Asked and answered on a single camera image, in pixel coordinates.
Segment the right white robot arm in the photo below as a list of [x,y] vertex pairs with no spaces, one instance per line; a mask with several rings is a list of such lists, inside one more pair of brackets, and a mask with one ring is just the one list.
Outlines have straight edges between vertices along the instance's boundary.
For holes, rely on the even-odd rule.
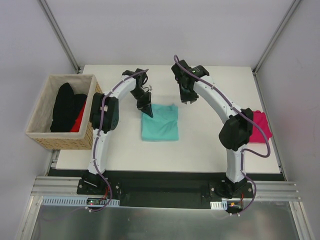
[[192,104],[201,96],[223,123],[218,138],[226,148],[227,170],[224,181],[214,188],[214,192],[222,198],[237,197],[247,183],[243,150],[253,133],[253,111],[239,109],[214,83],[210,83],[210,73],[202,65],[190,67],[177,55],[173,59],[175,64],[171,70],[179,86],[181,102]]

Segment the pink t-shirt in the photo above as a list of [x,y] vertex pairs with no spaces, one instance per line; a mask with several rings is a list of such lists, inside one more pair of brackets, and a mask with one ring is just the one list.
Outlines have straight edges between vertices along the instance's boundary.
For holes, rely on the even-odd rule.
[[[253,122],[256,123],[261,128],[267,140],[269,140],[273,136],[269,128],[267,116],[264,112],[261,112],[259,110],[254,111]],[[259,131],[259,129],[256,126],[253,126],[252,128],[252,135],[249,138],[249,142],[254,144],[263,144],[266,142],[262,133]]]

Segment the teal t-shirt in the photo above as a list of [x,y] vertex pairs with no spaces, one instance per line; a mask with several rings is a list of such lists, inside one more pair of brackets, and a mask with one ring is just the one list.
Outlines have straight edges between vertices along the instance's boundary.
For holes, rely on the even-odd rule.
[[144,142],[175,142],[179,140],[178,106],[152,104],[153,117],[141,114],[141,139]]

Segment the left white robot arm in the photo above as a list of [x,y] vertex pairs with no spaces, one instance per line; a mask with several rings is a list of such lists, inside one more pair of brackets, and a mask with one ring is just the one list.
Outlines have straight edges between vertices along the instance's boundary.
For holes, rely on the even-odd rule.
[[148,81],[147,70],[140,68],[135,71],[125,70],[110,91],[95,93],[92,99],[89,121],[93,128],[91,160],[87,172],[82,177],[88,183],[88,188],[99,195],[105,191],[107,180],[103,173],[107,168],[107,152],[112,132],[120,120],[120,102],[131,94],[136,100],[139,111],[153,117],[151,91],[144,90]]

